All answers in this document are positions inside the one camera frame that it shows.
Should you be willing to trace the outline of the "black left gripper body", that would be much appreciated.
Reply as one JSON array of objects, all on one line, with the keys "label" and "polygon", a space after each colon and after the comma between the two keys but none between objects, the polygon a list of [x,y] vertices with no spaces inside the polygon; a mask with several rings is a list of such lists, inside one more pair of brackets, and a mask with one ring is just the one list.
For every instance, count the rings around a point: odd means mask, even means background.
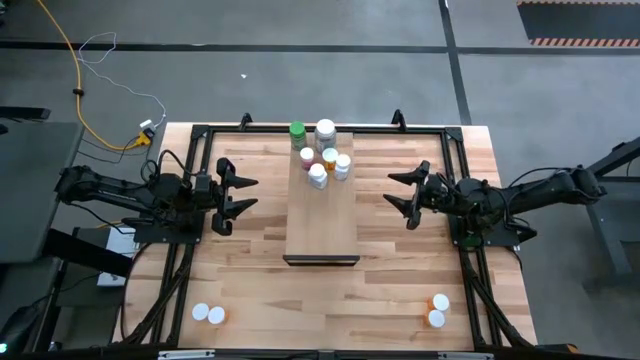
[{"label": "black left gripper body", "polygon": [[226,182],[218,183],[209,174],[197,174],[194,186],[194,203],[197,210],[215,209],[224,213],[230,207],[229,186]]}]

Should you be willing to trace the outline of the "black aluminium table frame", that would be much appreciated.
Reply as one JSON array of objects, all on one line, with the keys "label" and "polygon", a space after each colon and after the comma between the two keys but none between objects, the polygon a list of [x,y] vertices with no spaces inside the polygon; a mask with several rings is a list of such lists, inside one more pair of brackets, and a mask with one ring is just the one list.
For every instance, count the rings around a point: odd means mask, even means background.
[{"label": "black aluminium table frame", "polygon": [[[242,353],[275,349],[282,356],[315,350],[472,351],[515,348],[536,337],[517,258],[495,244],[458,247],[461,221],[424,210],[415,230],[383,198],[413,188],[387,177],[423,160],[451,182],[486,180],[499,187],[489,131],[483,126],[341,124],[337,147],[355,171],[357,244],[353,266],[291,266],[285,262],[289,128],[285,124],[171,123],[162,142],[175,157],[162,165],[181,175],[228,158],[252,187],[235,200],[257,198],[229,236],[204,223],[201,241],[153,242],[128,281],[117,339],[162,342],[177,349]],[[426,323],[427,299],[445,294],[442,328]],[[191,315],[197,303],[228,312],[222,325]]]}]

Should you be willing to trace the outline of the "large clear green-label bottle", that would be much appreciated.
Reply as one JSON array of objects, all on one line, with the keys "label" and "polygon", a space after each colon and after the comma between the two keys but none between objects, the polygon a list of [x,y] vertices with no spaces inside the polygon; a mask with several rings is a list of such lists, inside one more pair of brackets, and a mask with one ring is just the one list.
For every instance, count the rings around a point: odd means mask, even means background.
[{"label": "large clear green-label bottle", "polygon": [[336,126],[332,120],[319,120],[314,131],[316,151],[322,153],[327,148],[334,148],[336,146],[336,136]]}]

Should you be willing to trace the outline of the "grey metal stand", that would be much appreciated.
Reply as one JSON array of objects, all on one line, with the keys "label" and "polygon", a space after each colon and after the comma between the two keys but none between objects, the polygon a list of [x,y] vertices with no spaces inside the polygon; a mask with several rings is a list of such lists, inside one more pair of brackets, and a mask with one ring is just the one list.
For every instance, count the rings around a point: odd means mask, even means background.
[{"label": "grey metal stand", "polygon": [[615,146],[604,158],[588,167],[608,194],[586,207],[596,238],[611,264],[610,275],[586,281],[586,289],[640,287],[640,268],[635,271],[624,245],[640,245],[640,175],[609,176],[623,165],[640,160],[640,137]]}]

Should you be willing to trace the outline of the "white plastic medicine bottle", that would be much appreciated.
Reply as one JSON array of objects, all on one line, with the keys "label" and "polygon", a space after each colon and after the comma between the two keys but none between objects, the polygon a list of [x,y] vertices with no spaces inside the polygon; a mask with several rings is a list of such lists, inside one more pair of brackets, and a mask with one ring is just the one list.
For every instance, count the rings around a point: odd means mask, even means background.
[{"label": "white plastic medicine bottle", "polygon": [[328,184],[328,173],[320,163],[314,163],[308,170],[309,183],[316,189],[323,190]]},{"label": "white plastic medicine bottle", "polygon": [[338,181],[345,181],[351,171],[352,161],[349,155],[339,154],[335,161],[334,177]]}]

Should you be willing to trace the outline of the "grey desk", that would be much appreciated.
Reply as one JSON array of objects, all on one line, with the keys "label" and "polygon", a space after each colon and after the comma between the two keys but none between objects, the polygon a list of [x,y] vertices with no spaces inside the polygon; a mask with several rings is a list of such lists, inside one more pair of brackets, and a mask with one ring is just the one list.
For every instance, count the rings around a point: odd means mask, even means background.
[{"label": "grey desk", "polygon": [[0,264],[32,262],[44,246],[58,201],[60,171],[73,164],[76,123],[8,123],[0,135]]}]

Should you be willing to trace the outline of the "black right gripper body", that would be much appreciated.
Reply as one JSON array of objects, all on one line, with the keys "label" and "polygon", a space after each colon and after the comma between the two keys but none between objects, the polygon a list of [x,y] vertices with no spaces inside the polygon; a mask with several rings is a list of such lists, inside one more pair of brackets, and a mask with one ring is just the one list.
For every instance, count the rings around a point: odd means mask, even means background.
[{"label": "black right gripper body", "polygon": [[448,188],[439,177],[427,177],[419,186],[418,198],[420,207],[437,212],[447,203]]}]

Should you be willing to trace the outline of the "green cap medicine bottle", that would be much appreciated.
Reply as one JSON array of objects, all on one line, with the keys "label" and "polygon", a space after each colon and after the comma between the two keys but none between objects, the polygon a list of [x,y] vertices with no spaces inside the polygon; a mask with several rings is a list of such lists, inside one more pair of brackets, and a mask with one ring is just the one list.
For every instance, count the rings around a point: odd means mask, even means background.
[{"label": "green cap medicine bottle", "polygon": [[289,136],[293,150],[300,151],[307,146],[306,127],[302,122],[292,122],[289,125]]}]

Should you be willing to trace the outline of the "wooden shelf with black frame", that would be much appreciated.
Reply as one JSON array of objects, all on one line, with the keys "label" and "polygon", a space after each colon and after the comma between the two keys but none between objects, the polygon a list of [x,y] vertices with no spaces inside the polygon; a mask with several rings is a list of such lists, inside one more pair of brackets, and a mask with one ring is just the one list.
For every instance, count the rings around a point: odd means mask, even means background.
[{"label": "wooden shelf with black frame", "polygon": [[290,155],[286,249],[291,266],[353,266],[360,260],[357,244],[355,171],[328,184],[310,184],[297,151]]}]

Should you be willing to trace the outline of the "black mat with striped edge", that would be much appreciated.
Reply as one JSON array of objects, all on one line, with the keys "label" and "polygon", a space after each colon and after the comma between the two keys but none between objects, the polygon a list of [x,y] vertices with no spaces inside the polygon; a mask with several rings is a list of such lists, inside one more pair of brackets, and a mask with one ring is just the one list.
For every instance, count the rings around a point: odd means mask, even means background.
[{"label": "black mat with striped edge", "polygon": [[531,45],[640,48],[640,1],[519,0]]}]

